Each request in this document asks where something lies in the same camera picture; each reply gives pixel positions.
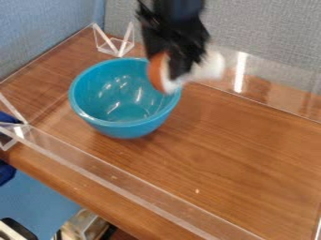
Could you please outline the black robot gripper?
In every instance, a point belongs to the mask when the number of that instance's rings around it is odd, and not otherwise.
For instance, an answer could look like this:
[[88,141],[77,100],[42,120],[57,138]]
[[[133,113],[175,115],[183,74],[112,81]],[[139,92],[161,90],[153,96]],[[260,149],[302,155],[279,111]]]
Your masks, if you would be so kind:
[[209,33],[200,21],[205,0],[136,0],[145,54],[168,51],[169,79],[191,71],[204,56]]

